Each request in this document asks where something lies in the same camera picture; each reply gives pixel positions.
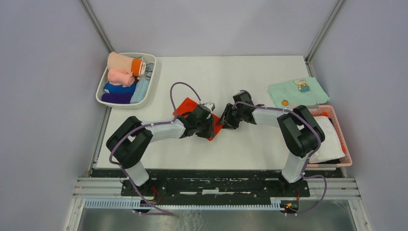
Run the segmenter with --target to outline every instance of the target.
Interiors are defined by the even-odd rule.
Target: cartoon bear print
[[[310,91],[310,87],[306,84],[305,79],[294,80],[293,82],[297,85],[297,88],[301,93]]]

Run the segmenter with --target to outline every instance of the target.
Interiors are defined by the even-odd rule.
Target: light blue folded cloth
[[[153,73],[153,67],[154,62],[149,62],[146,65],[145,76],[140,78],[140,80],[138,81],[135,92],[133,93],[132,98],[130,99],[130,103],[139,103],[146,96],[147,89],[149,88],[150,84],[150,78],[152,77]]]
[[[268,94],[279,108],[297,105],[316,105],[329,101],[329,96],[313,77],[306,77],[283,83],[271,84]]]

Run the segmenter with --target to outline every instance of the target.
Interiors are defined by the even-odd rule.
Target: pink plastic basket
[[[323,116],[324,112],[326,112],[329,115],[329,118],[332,119],[334,129],[336,130],[337,135],[340,139],[340,143],[345,149],[345,157],[340,159],[339,164],[308,164],[307,167],[348,167],[348,166],[351,166],[353,161],[351,160],[350,153],[348,152],[347,144],[345,143],[344,136],[343,136],[339,121],[337,120],[336,113],[334,112],[333,107],[330,105],[319,105],[318,108],[309,108],[309,111],[314,116],[317,116],[317,115]]]

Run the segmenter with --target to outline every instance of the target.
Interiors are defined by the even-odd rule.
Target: white table
[[[105,144],[129,116],[149,121],[172,118],[169,91],[174,82],[192,85],[203,103],[215,103],[214,113],[221,116],[239,90],[249,91],[254,104],[273,106],[267,93],[269,84],[309,76],[303,56],[159,57],[157,62],[155,77],[159,79],[146,106],[111,110],[97,168],[118,168],[109,163]],[[176,106],[186,97],[198,101],[184,85],[177,85],[173,95]],[[278,170],[287,156],[279,128],[241,122],[237,130],[221,130],[213,141],[194,135],[151,143],[141,161],[145,168]]]

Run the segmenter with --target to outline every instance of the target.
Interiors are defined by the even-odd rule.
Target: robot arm
[[[233,96],[233,99],[235,103],[244,102],[248,105],[237,104],[236,108],[233,108],[233,105],[228,103],[220,119],[220,123],[224,123],[223,128],[237,129],[241,121],[279,127],[290,151],[285,168],[281,173],[282,177],[286,181],[285,183],[289,185],[299,181],[308,154],[316,149],[318,145],[318,140],[312,131],[306,127],[299,129],[298,126],[303,123],[297,117],[285,113],[283,110],[256,108],[263,106],[262,104],[252,107],[251,105],[254,105],[254,103],[247,91],[240,91]],[[293,109],[293,112],[298,114],[315,130],[321,142],[324,141],[325,136],[322,129],[305,106],[298,106]]]
[[[135,116],[131,116],[108,139],[106,146],[112,151],[130,131],[145,126],[131,134],[135,137],[134,140],[125,139],[114,153],[114,157],[126,169],[129,177],[137,186],[141,186],[149,179],[140,161],[149,143],[169,138],[185,138],[194,134],[203,138],[213,138],[212,111],[214,108],[213,103],[199,104],[192,112],[185,116],[177,116],[174,121],[140,121]]]

